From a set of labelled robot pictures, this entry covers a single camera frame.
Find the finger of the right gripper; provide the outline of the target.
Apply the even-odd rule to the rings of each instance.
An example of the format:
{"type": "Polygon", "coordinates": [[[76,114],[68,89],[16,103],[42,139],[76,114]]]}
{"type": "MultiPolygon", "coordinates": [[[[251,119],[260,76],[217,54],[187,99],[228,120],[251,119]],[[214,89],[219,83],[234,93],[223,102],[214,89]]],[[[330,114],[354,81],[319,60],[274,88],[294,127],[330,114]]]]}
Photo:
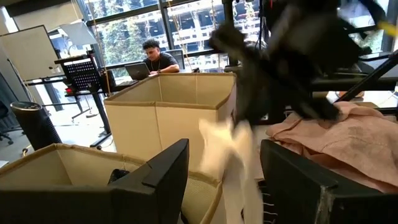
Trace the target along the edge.
{"type": "Polygon", "coordinates": [[[310,90],[311,80],[295,75],[279,76],[280,89],[287,106],[303,119],[337,120],[340,110],[324,96],[314,97],[310,90]]]}
{"type": "Polygon", "coordinates": [[[232,24],[222,24],[210,37],[210,46],[226,52],[242,63],[238,70],[236,120],[259,125],[265,116],[271,117],[277,107],[277,86],[269,75],[268,51],[274,50],[274,34],[266,40],[266,47],[260,49],[245,43],[245,35],[232,24]]]}

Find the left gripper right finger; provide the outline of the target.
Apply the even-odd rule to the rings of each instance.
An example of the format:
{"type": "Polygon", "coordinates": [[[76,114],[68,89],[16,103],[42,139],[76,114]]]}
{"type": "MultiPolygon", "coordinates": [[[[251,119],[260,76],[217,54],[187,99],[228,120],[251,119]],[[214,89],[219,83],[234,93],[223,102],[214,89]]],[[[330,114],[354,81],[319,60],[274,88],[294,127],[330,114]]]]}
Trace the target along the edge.
{"type": "Polygon", "coordinates": [[[260,159],[278,223],[397,224],[397,194],[361,185],[268,139],[260,159]]]}

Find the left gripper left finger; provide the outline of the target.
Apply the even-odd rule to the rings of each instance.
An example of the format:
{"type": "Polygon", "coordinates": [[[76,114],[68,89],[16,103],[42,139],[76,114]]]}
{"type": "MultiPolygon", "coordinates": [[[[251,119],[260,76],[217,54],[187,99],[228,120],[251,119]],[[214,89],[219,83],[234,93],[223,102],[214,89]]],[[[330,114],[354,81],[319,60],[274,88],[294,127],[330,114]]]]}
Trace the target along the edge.
{"type": "Polygon", "coordinates": [[[51,144],[1,168],[2,223],[177,223],[189,141],[148,161],[51,144]]]}

